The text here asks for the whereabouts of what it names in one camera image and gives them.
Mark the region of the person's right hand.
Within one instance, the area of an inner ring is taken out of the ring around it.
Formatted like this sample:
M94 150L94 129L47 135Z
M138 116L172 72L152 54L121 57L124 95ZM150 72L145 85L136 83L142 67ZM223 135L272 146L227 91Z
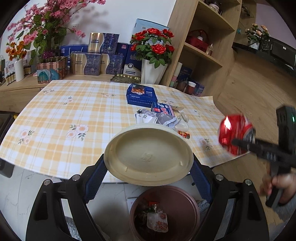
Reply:
M279 203L288 203L295 196L295 173L281 174L274 177L271 177L269 173L265 174L258 193L259 195L269 196L273 187L283 190Z

